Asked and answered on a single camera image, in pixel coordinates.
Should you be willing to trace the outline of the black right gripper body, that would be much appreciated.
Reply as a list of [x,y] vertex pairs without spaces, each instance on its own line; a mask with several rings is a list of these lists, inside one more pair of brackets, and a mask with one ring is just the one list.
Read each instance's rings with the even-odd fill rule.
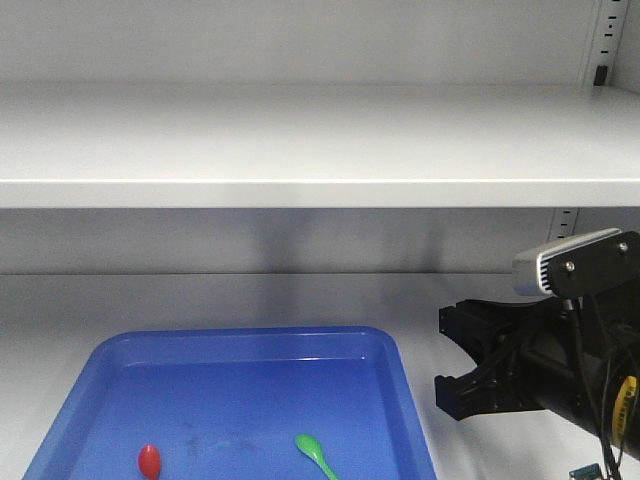
[[529,304],[511,333],[523,339],[509,356],[524,397],[559,415],[628,415],[635,400],[635,308],[603,299]]

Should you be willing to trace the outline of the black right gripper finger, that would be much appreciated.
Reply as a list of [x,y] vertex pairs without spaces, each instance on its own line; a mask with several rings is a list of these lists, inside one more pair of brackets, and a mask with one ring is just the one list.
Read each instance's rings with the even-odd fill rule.
[[479,365],[460,377],[434,378],[435,403],[455,420],[501,412],[496,367]]
[[464,300],[439,310],[439,332],[482,363],[529,312],[529,303]]

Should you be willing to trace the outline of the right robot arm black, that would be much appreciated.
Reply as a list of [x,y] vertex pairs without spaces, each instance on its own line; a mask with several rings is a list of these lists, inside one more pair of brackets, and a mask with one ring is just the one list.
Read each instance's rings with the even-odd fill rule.
[[476,364],[434,379],[436,404],[463,420],[549,410],[639,455],[639,316],[585,299],[465,300],[439,311],[439,331]]

